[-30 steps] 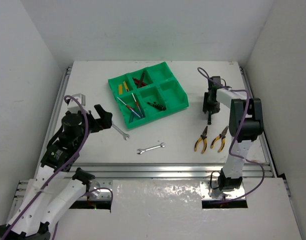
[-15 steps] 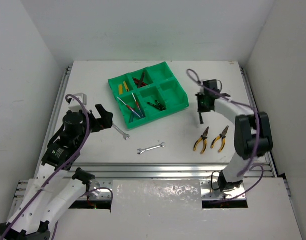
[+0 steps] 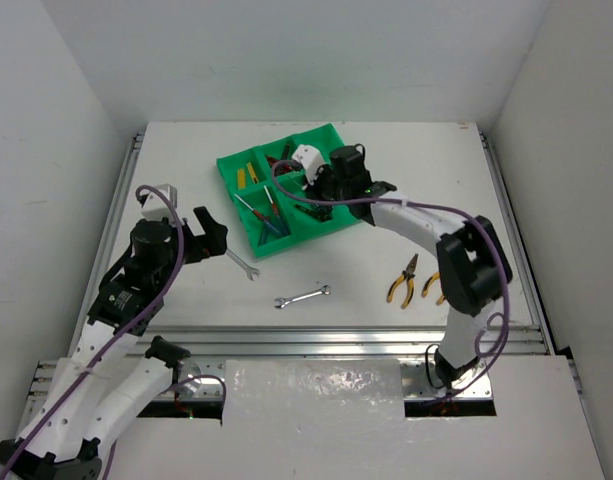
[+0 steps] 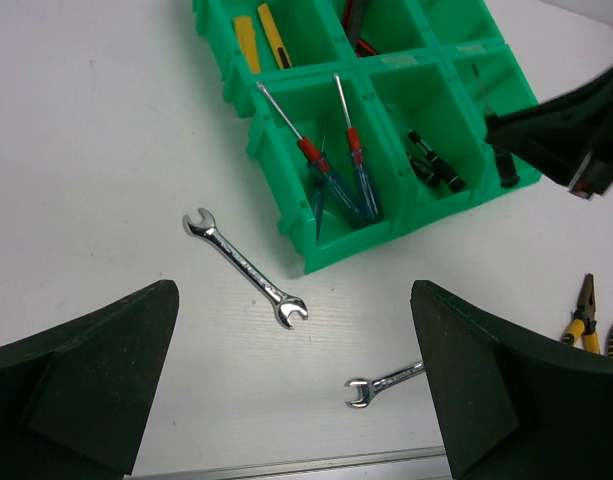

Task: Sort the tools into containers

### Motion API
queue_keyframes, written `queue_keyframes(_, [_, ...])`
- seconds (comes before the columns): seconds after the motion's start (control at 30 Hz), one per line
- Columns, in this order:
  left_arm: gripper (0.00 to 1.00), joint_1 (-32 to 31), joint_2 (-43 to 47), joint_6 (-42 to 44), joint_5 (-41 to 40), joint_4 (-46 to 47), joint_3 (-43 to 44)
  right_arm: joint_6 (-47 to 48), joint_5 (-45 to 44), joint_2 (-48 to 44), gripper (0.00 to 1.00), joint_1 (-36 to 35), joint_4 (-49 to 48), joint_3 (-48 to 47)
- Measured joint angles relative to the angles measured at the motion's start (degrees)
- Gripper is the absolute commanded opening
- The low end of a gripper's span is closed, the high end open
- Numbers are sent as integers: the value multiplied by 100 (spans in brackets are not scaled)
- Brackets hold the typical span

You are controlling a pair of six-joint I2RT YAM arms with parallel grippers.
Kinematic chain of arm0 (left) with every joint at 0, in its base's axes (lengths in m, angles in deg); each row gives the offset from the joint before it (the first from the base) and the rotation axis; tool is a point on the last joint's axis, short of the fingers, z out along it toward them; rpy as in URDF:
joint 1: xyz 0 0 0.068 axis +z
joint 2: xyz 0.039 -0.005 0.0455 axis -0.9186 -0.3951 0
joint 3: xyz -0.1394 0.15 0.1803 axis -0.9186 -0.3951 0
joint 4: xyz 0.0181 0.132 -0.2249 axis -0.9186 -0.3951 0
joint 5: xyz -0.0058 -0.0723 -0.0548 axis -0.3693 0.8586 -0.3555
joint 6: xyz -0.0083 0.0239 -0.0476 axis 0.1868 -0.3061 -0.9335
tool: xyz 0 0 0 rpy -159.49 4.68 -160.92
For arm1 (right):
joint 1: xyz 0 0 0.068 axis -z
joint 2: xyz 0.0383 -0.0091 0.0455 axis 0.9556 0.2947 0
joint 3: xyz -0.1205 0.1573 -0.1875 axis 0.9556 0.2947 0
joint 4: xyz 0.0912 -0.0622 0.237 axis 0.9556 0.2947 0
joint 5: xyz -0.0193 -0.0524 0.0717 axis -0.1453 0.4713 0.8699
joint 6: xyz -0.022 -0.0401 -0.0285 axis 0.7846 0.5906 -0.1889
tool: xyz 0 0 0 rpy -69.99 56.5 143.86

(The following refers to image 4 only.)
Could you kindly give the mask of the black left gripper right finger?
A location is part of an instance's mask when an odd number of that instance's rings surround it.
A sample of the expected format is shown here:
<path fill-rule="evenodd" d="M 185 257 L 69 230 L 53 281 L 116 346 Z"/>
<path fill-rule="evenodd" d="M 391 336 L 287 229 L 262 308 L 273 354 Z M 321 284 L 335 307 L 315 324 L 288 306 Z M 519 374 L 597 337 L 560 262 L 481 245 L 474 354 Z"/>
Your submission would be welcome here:
<path fill-rule="evenodd" d="M 454 479 L 613 479 L 613 359 L 429 280 L 410 306 Z"/>

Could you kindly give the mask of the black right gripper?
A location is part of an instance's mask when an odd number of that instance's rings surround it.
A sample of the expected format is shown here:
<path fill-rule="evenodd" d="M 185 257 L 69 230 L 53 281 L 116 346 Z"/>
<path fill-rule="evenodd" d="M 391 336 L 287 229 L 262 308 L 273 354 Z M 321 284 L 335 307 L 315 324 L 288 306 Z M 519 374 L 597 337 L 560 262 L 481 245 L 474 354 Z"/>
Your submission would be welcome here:
<path fill-rule="evenodd" d="M 613 65 L 588 85 L 541 105 L 485 117 L 486 142 L 588 200 L 613 184 Z"/>

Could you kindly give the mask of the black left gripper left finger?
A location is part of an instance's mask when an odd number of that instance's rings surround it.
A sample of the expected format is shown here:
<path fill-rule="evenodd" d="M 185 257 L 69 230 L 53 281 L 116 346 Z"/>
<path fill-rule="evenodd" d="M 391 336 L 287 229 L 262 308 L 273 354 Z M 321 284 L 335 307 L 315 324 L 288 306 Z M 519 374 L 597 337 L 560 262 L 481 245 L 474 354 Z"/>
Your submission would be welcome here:
<path fill-rule="evenodd" d="M 160 280 L 0 347 L 0 479 L 132 475 L 180 294 Z"/>

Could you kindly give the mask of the green-black screwdriver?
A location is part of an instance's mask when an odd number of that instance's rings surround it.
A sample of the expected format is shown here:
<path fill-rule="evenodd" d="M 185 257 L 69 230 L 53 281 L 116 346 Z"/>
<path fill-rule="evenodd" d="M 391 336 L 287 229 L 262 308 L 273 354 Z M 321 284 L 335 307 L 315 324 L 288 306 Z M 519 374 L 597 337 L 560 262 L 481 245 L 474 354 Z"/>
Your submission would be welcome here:
<path fill-rule="evenodd" d="M 425 161 L 413 154 L 408 155 L 408 160 L 416 177 L 425 185 L 429 187 L 436 187 L 439 184 L 439 178 L 435 170 Z"/>
<path fill-rule="evenodd" d="M 465 182 L 455 172 L 455 170 L 445 160 L 443 160 L 415 130 L 410 130 L 407 136 L 410 141 L 423 153 L 424 158 L 433 167 L 439 178 L 453 193 L 459 193 L 465 188 Z"/>

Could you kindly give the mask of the red utility knife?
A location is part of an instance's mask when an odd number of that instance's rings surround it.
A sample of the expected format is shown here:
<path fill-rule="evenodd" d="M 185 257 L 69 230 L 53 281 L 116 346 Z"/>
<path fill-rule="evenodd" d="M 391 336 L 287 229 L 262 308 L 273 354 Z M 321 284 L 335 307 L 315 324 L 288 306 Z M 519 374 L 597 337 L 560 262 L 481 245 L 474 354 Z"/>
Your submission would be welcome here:
<path fill-rule="evenodd" d="M 343 27 L 347 39 L 353 48 L 359 44 L 368 0 L 348 0 L 345 5 Z"/>
<path fill-rule="evenodd" d="M 355 48 L 355 52 L 358 57 L 365 58 L 370 56 L 376 56 L 379 52 L 368 42 L 366 42 L 363 38 L 358 40 L 358 43 Z"/>

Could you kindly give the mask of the blue screwdriver red collar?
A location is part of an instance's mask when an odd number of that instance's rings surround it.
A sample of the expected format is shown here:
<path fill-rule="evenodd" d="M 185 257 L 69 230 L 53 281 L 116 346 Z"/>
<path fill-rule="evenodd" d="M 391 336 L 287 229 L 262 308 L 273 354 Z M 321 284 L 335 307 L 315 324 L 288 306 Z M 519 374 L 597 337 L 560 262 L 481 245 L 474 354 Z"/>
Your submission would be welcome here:
<path fill-rule="evenodd" d="M 256 82 L 256 87 L 276 110 L 284 123 L 296 137 L 296 145 L 302 155 L 307 160 L 308 165 L 314 170 L 318 179 L 323 183 L 325 189 L 333 197 L 347 222 L 355 229 L 366 226 L 364 211 L 350 189 L 345 179 L 337 172 L 328 161 L 325 153 L 317 148 L 308 136 L 303 135 L 297 126 L 292 122 L 284 109 L 280 106 L 267 87 L 260 81 Z"/>

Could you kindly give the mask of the small yellow utility knife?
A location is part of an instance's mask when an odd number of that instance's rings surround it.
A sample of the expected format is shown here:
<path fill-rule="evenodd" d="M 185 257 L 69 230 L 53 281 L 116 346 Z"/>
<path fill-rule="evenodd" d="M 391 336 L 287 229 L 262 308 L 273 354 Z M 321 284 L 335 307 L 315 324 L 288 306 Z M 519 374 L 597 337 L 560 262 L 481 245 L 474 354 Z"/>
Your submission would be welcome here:
<path fill-rule="evenodd" d="M 292 68 L 292 61 L 267 3 L 257 7 L 258 16 L 279 69 Z"/>

